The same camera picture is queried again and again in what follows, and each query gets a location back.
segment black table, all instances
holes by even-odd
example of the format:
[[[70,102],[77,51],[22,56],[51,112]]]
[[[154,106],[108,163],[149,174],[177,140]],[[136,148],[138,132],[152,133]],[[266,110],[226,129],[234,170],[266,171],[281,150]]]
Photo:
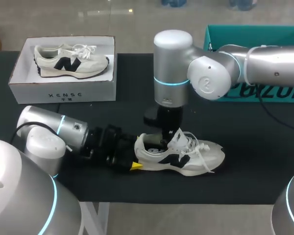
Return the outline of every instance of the black table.
[[[0,52],[0,140],[9,141],[25,105],[7,83],[18,52]],[[152,54],[118,56],[117,101],[40,104],[90,127],[113,124],[132,134],[154,133],[143,124],[153,99]],[[294,125],[294,104],[271,103],[277,117]],[[224,147],[225,165],[216,174],[184,177],[175,172],[116,173],[106,168],[63,169],[58,180],[80,201],[155,204],[273,204],[294,175],[294,131],[266,115],[259,103],[200,99],[190,88],[184,131]]]

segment shoelace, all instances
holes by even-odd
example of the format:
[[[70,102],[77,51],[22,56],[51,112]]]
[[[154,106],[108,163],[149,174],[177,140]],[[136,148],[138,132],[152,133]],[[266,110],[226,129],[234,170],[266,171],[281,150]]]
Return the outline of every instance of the shoelace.
[[[91,54],[95,53],[97,46],[88,46],[83,44],[76,44],[73,46],[74,52],[72,55],[77,55],[82,59],[89,59]]]
[[[209,172],[209,173],[214,173],[213,171],[211,171],[209,169],[209,167],[207,166],[205,160],[204,160],[204,157],[202,156],[200,150],[205,150],[205,151],[209,151],[210,150],[210,147],[209,145],[207,144],[204,144],[204,143],[199,143],[198,139],[196,138],[196,136],[191,133],[191,132],[188,132],[188,131],[185,131],[183,132],[185,135],[191,135],[194,137],[194,140],[195,140],[195,146],[194,143],[193,143],[193,139],[190,138],[190,137],[187,137],[186,138],[188,139],[188,143],[187,145],[185,146],[186,147],[186,152],[185,151],[181,151],[182,154],[187,154],[187,155],[190,155],[190,154],[194,154],[196,153],[199,158],[201,159],[202,161],[202,164],[204,165],[205,169]]]

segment floor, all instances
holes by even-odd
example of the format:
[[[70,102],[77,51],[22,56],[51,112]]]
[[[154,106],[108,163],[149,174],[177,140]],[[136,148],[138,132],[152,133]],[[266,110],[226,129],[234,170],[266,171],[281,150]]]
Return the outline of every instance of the floor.
[[[294,24],[294,0],[259,0],[250,12],[228,0],[188,0],[183,8],[160,0],[0,0],[3,50],[28,37],[114,35],[117,52],[152,52],[165,29],[190,32],[202,45],[207,24]],[[112,203],[108,235],[270,235],[270,205],[137,205]]]
[[[160,0],[0,0],[4,50],[20,50],[28,37],[114,35],[118,52],[152,52],[164,29],[190,32],[201,46],[207,24],[294,24],[294,0],[259,0],[250,12],[228,0],[188,0],[183,8]]]
[[[270,205],[110,204],[107,235],[273,235]]]

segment white sneaker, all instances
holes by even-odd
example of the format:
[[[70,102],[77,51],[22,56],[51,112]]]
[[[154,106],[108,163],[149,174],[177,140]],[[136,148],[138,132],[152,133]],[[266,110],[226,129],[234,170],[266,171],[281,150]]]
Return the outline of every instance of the white sneaker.
[[[57,48],[36,46],[34,60],[41,77],[73,76],[78,79],[100,75],[109,65],[105,55],[95,54],[96,46],[63,44]]]
[[[135,154],[142,170],[175,170],[185,176],[201,175],[217,168],[224,160],[222,147],[210,141],[199,141],[190,132],[178,129],[168,143],[168,150],[161,150],[161,134],[141,134],[135,142]]]

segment blue box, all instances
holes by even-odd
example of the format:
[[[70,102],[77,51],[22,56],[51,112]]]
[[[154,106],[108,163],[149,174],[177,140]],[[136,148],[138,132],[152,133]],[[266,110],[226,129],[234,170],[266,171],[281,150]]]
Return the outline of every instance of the blue box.
[[[218,50],[221,46],[235,44],[243,47],[261,45],[294,46],[294,26],[279,25],[209,25],[206,29],[204,50]],[[294,103],[294,88],[264,86],[264,102]],[[218,101],[259,102],[255,87],[236,84]]]

